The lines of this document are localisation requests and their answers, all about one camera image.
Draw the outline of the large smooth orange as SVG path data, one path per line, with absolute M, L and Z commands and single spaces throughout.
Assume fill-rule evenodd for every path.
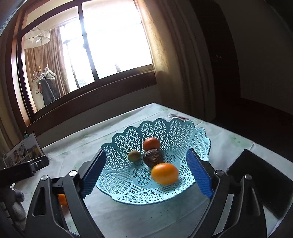
M 170 163 L 160 163 L 151 169 L 152 179 L 161 185 L 169 185 L 178 181 L 179 171 Z

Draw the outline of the photo collage calendar card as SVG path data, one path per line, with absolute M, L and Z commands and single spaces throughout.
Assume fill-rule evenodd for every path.
M 5 167 L 9 168 L 41 156 L 44 156 L 44 152 L 37 141 L 35 133 L 32 133 L 26 134 L 23 140 L 8 151 L 3 157 L 3 162 Z

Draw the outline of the black tablet device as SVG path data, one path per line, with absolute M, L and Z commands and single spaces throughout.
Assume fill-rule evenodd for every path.
M 292 180 L 268 162 L 245 149 L 227 169 L 227 174 L 236 182 L 246 174 L 251 175 L 263 205 L 277 218 L 285 215 L 292 199 Z

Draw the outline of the dark wooden window frame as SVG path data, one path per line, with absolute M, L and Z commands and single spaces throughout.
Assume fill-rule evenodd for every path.
M 21 131 L 37 135 L 156 84 L 134 1 L 1 1 L 5 76 Z

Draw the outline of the beige curtain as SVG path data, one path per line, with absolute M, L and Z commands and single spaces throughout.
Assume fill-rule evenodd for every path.
M 135 1 L 164 106 L 196 118 L 216 116 L 207 44 L 190 1 Z

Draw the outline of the small orange tangerine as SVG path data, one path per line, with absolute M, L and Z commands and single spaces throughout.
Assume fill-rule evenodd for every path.
M 59 199 L 60 205 L 63 205 L 63 206 L 67 205 L 66 197 L 64 194 L 58 194 L 58 199 Z

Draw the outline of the round orange tangerine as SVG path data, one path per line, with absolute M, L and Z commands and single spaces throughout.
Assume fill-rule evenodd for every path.
M 160 149 L 160 141 L 154 137 L 150 137 L 143 142 L 142 147 L 145 151 Z

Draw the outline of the light blue lattice fruit basket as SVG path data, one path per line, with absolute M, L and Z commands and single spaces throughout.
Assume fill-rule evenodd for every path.
M 192 121 L 158 118 L 127 127 L 101 148 L 106 164 L 96 187 L 117 202 L 149 205 L 169 200 L 195 183 L 187 152 L 193 149 L 208 161 L 211 141 Z

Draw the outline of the small green-brown kiwi fruit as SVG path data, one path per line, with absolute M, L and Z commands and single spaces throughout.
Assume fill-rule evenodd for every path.
M 137 162 L 140 160 L 141 154 L 139 151 L 132 150 L 128 153 L 128 160 L 131 162 Z

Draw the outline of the dark wrinkled passion fruit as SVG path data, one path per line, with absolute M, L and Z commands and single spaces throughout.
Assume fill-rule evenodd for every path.
M 144 153 L 143 160 L 152 169 L 157 164 L 163 163 L 163 155 L 159 149 L 150 149 Z

